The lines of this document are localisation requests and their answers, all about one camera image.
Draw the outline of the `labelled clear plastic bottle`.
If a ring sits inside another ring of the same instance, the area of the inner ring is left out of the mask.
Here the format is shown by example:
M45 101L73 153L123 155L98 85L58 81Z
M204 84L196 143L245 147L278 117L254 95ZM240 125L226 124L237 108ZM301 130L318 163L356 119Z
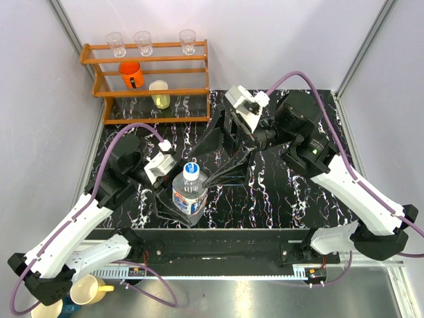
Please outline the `labelled clear plastic bottle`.
M189 182L184 179L182 171L172 182L172 201L191 221L190 227L195 226L204 214L208 194L208 188L203 186L206 179L200 170L199 178Z

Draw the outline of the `white bottle cap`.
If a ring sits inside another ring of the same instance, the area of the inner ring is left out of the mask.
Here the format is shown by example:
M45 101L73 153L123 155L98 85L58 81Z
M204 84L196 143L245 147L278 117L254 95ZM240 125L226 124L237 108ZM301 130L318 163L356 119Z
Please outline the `white bottle cap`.
M197 163L188 162L183 168L183 177L189 182L194 182L200 176L200 169Z

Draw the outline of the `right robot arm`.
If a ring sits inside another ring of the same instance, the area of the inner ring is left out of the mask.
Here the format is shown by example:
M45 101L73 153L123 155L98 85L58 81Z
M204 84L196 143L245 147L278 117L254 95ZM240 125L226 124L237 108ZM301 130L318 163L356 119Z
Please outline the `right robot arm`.
M304 260L313 263L324 254L342 251L357 251L374 260L404 256L405 230L414 225L417 208L400 205L378 191L350 165L336 138L320 134L317 125L327 116L320 96L291 93L277 104L272 117L263 117L269 102L266 92L252 95L242 86L225 93L190 153L198 157L222 148L229 155L205 186L242 184L258 152L286 145L286 166L331 192L357 217L347 225L310 230L300 248Z

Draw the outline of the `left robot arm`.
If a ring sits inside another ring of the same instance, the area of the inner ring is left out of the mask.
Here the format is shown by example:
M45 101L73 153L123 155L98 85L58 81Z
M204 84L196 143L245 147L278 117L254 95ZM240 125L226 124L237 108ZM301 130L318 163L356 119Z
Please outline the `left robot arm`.
M74 208L59 225L26 254L14 253L7 261L39 304L52 305L68 294L86 274L116 260L136 262L144 241L132 230L123 229L86 254L74 251L100 222L117 210L140 184L155 196L161 218L187 223L172 201L172 180L183 165L174 159L170 142L161 138L159 153L147 160L134 134L119 133L109 145L97 178L87 184Z

